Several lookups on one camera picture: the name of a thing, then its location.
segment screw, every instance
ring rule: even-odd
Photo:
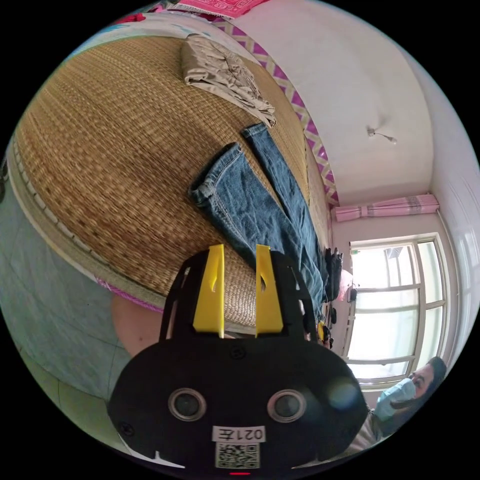
[[[234,359],[234,360],[241,360],[241,359],[244,359],[247,355],[247,352],[245,351],[245,349],[241,346],[234,346],[231,350],[230,350],[230,356]]]
[[[120,431],[126,436],[126,437],[133,437],[135,434],[134,428],[129,424],[124,421],[120,422]]]

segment blue surgical mask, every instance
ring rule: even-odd
[[[405,402],[415,397],[415,385],[410,378],[405,378],[396,385],[382,392],[376,401],[376,407],[373,414],[382,422],[388,420],[394,415],[396,410],[391,402]]]

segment window frame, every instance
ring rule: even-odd
[[[440,281],[441,281],[441,293],[442,300],[434,301],[427,303],[426,302],[426,291],[425,291],[425,275],[424,275],[424,266],[422,264],[419,244],[422,243],[433,243],[435,248],[436,257],[438,260],[440,268]],[[397,239],[379,239],[379,240],[368,240],[368,241],[356,241],[350,243],[350,255],[352,255],[353,250],[370,250],[378,248],[395,248],[395,247],[407,247],[410,265],[412,268],[412,283],[410,285],[400,285],[400,286],[388,286],[385,288],[357,288],[357,292],[361,293],[375,293],[375,292],[392,292],[400,290],[412,290],[418,289],[418,323],[416,331],[416,341],[415,347],[412,355],[407,355],[398,358],[383,358],[380,360],[356,360],[350,359],[346,352],[350,349],[350,344],[352,340],[352,333],[355,326],[355,313],[356,313],[356,302],[352,302],[350,308],[350,314],[348,318],[348,326],[345,336],[345,342],[343,346],[343,351],[341,357],[347,364],[352,365],[366,365],[366,364],[390,364],[390,363],[400,363],[408,361],[407,369],[404,375],[397,375],[385,378],[358,378],[358,382],[362,390],[382,390],[395,385],[399,381],[403,380],[405,377],[408,377],[412,372],[414,372],[419,366],[419,359],[422,351],[423,340],[425,336],[425,325],[426,325],[426,314],[427,310],[431,310],[438,307],[442,308],[442,317],[441,317],[441,331],[440,339],[438,342],[438,347],[435,355],[439,355],[443,350],[447,337],[447,330],[449,324],[449,298],[448,293],[450,292],[449,277],[447,275],[447,270],[444,265],[444,257],[442,255],[441,241],[438,234],[429,234],[429,235],[417,235],[402,237]],[[387,283],[391,284],[390,271],[388,270],[388,256],[385,253],[385,261],[387,263]]]

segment camera lens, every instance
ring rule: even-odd
[[[180,394],[174,402],[175,409],[184,417],[193,417],[200,409],[199,401],[190,393]]]
[[[194,422],[203,417],[207,410],[207,402],[196,390],[180,388],[170,395],[168,409],[177,419]]]
[[[279,417],[288,419],[300,410],[300,402],[293,395],[281,396],[275,402],[275,412]]]
[[[284,424],[298,420],[306,408],[305,397],[296,390],[280,390],[271,396],[267,404],[270,417]]]

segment woman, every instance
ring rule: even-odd
[[[405,385],[413,385],[412,398],[398,399],[394,397],[395,393],[380,396],[373,414],[379,420],[382,436],[390,436],[408,422],[439,387],[446,373],[445,362],[439,356],[435,356],[408,377],[410,382],[406,382]],[[383,408],[384,405],[391,409],[391,414],[388,414],[388,408]]]
[[[428,401],[446,373],[445,362],[435,356],[408,378],[385,390],[350,446],[332,460],[358,454],[395,433]]]

